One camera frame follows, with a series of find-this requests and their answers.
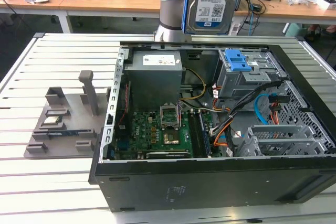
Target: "blue drive bay latch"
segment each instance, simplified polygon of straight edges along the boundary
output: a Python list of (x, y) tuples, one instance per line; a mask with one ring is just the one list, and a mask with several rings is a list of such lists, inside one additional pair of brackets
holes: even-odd
[(246, 62), (246, 57), (238, 49), (225, 49), (225, 59), (231, 65), (232, 71), (251, 71)]

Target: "sticker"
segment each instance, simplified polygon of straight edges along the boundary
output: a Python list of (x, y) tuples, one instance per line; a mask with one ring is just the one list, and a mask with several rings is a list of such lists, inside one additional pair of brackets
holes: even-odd
[(226, 148), (226, 154), (229, 156), (229, 157), (233, 157), (233, 152), (231, 151), (231, 149), (228, 147)]
[(59, 132), (50, 132), (50, 133), (47, 133), (48, 136), (62, 136), (62, 133), (59, 133)]
[(143, 56), (144, 66), (174, 66), (175, 57), (173, 55), (145, 55)]
[(252, 65), (252, 66), (257, 66), (258, 63), (256, 61), (249, 61), (247, 64)]
[(166, 202), (175, 202), (183, 197), (183, 194), (185, 193), (186, 186), (171, 186), (168, 187), (165, 200)]
[(222, 22), (225, 0), (198, 0), (196, 22), (199, 26), (214, 27)]
[(214, 98), (218, 98), (218, 90), (214, 90)]
[(242, 137), (242, 133), (240, 131), (235, 131), (235, 135), (233, 137)]

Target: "wooden desk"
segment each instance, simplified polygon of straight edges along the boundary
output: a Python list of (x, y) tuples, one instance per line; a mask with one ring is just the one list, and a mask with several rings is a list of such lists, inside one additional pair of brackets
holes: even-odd
[[(322, 10), (320, 6), (309, 2), (309, 5), (288, 5), (285, 0), (262, 1), (266, 12), (260, 17), (261, 22), (336, 24), (336, 10)], [(239, 10), (247, 12), (247, 3), (242, 0)]]
[(63, 0), (59, 7), (68, 11), (155, 13), (158, 17), (160, 0)]
[[(63, 0), (49, 0), (45, 3), (30, 4), (24, 0), (6, 0), (11, 8), (18, 14), (35, 14), (35, 15), (56, 15), (59, 18), (63, 33), (72, 32), (70, 19), (67, 13), (59, 9)], [(8, 8), (3, 0), (0, 0), (0, 13), (12, 14), (13, 11)]]
[[(44, 3), (30, 4), (24, 0), (7, 0), (6, 2), (10, 4), (12, 8), (21, 9), (59, 9), (59, 5), (63, 0), (49, 0)], [(8, 8), (3, 0), (0, 0), (0, 8)]]
[[(263, 2), (267, 10), (260, 17), (261, 22), (336, 24), (336, 10), (321, 10), (312, 3), (290, 6), (285, 0)], [(160, 12), (160, 0), (50, 0), (35, 5), (24, 0), (9, 0), (9, 4), (20, 14), (57, 15), (64, 33), (72, 32), (69, 16), (157, 18)], [(0, 13), (12, 11), (0, 1)], [(247, 14), (247, 3), (242, 0), (233, 22), (242, 22)]]

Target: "white box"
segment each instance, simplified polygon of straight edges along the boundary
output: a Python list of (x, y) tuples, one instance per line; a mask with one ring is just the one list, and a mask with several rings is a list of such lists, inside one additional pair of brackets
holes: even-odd
[(319, 0), (317, 4), (324, 10), (336, 9), (336, 0)]

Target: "motherboard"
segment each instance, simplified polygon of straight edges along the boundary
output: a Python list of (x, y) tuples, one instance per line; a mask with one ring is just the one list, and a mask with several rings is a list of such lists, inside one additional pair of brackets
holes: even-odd
[(150, 159), (167, 155), (190, 158), (209, 154), (211, 114), (178, 111), (177, 125), (167, 125), (175, 119), (174, 110), (133, 112), (131, 135), (118, 139), (116, 158)]

